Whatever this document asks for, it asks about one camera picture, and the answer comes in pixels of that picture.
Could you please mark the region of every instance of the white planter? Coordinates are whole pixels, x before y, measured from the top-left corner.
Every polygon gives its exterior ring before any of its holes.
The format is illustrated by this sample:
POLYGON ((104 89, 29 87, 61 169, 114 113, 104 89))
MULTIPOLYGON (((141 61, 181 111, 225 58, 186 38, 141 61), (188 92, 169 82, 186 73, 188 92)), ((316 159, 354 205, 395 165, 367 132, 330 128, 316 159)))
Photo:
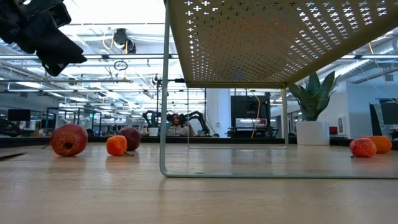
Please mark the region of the white planter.
POLYGON ((297 144, 308 146, 330 145, 329 123, 321 121, 297 122, 297 144))
POLYGON ((149 136, 156 137, 159 131, 159 128, 148 128, 149 136))

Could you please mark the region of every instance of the person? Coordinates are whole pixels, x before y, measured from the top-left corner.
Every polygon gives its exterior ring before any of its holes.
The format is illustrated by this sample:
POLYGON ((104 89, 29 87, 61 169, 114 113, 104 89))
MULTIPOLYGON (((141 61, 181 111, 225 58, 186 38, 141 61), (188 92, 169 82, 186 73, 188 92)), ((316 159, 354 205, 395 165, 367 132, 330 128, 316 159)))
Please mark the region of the person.
POLYGON ((170 123, 170 126, 167 128, 166 135, 174 137, 188 136, 188 135, 194 136, 195 132, 191 127, 191 125, 189 124, 189 122, 181 124, 180 116, 178 114, 173 114, 172 122, 170 123))

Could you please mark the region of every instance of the perforated metal tabletop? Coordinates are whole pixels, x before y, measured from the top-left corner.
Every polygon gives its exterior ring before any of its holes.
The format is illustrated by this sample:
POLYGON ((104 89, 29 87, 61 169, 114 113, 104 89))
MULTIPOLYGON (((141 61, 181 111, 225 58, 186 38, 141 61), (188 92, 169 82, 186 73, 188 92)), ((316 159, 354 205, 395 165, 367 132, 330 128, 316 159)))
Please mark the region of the perforated metal tabletop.
POLYGON ((285 88, 398 26, 398 0, 169 0, 189 87, 285 88))

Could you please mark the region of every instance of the green leaf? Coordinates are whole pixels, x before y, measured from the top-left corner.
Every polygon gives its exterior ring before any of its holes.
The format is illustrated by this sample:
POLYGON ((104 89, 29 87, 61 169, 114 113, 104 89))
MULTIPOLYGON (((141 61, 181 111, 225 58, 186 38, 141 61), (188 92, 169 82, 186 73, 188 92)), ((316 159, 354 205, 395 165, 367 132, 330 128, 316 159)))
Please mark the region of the green leaf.
POLYGON ((300 105, 308 113, 308 117, 312 121, 318 118, 317 104, 302 86, 300 86, 300 105))
POLYGON ((319 113, 321 113, 328 106, 330 92, 333 90, 332 87, 334 87, 334 85, 336 85, 335 72, 332 72, 326 76, 321 85, 321 88, 318 90, 318 93, 314 96, 319 113))
POLYGON ((301 113, 306 121, 312 121, 313 118, 309 115, 309 113, 300 105, 301 113))
POLYGON ((319 81, 317 73, 311 74, 306 87, 308 94, 310 96, 315 96, 320 88, 321 88, 321 83, 319 81))
POLYGON ((296 97, 297 100, 300 99, 300 92, 301 91, 300 91, 300 87, 299 86, 297 86, 297 85, 289 86, 289 90, 292 93, 292 95, 294 97, 296 97))

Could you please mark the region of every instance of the dark red apple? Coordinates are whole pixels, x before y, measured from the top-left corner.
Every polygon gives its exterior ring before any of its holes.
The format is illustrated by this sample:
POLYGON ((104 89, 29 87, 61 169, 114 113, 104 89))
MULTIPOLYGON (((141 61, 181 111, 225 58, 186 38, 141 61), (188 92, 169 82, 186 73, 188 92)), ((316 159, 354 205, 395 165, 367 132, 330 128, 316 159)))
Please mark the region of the dark red apple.
POLYGON ((54 130, 50 145, 60 156, 75 156, 83 152, 88 141, 86 129, 77 124, 64 124, 54 130))
POLYGON ((127 139, 127 151, 135 151, 141 143, 141 133, 135 128, 122 128, 119 135, 127 139))

